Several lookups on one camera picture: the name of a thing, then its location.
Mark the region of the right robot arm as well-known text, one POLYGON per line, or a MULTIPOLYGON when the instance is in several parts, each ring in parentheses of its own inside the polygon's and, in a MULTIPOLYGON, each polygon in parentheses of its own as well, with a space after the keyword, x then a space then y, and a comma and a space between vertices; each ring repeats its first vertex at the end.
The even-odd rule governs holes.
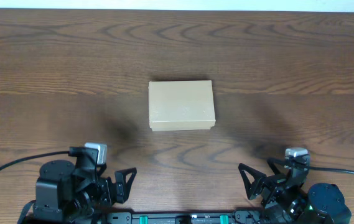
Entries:
POLYGON ((286 156, 284 161, 267 160, 273 175, 245 164, 238 169, 249 200, 262 197, 263 209, 251 212, 253 223, 349 223, 352 213, 345 205, 340 189, 334 184, 314 184, 307 192, 302 186, 309 173, 309 155, 286 156))

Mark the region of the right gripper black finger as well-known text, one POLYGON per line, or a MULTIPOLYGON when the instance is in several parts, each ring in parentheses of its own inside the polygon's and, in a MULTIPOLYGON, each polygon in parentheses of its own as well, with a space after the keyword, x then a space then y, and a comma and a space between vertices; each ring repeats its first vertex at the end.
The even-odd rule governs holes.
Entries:
POLYGON ((280 166, 286 166, 286 161, 282 161, 279 159, 275 159, 273 157, 267 159, 268 166, 271 168, 271 170, 274 172, 275 175, 281 174, 281 171, 276 167, 277 165, 280 166))
POLYGON ((239 164, 238 170, 243 179, 248 200, 255 199, 263 191, 263 182, 267 175, 243 163, 239 164))

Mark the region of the cardboard box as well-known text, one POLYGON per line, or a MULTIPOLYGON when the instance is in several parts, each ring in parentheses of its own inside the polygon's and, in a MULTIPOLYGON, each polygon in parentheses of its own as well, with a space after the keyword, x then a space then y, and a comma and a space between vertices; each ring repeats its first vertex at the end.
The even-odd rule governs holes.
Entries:
POLYGON ((216 123, 210 80, 149 82, 152 131, 206 130, 216 123))

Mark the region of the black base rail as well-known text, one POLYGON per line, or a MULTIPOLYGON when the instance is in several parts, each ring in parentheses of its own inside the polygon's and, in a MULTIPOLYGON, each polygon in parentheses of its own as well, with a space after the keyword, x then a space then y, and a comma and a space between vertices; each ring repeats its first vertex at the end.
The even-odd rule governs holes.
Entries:
POLYGON ((134 213, 113 212, 99 218, 104 224, 268 224, 258 210, 234 212, 134 213))

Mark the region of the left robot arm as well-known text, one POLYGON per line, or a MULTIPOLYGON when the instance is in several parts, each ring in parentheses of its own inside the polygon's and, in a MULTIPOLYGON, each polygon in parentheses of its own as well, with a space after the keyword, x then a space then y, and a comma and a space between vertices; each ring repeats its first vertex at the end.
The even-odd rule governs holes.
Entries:
POLYGON ((76 163, 55 160, 39 170, 35 200, 24 206, 20 223, 109 223, 106 208, 128 200, 135 167, 119 170, 111 177, 101 175, 107 168, 107 145, 86 143, 70 147, 76 163))

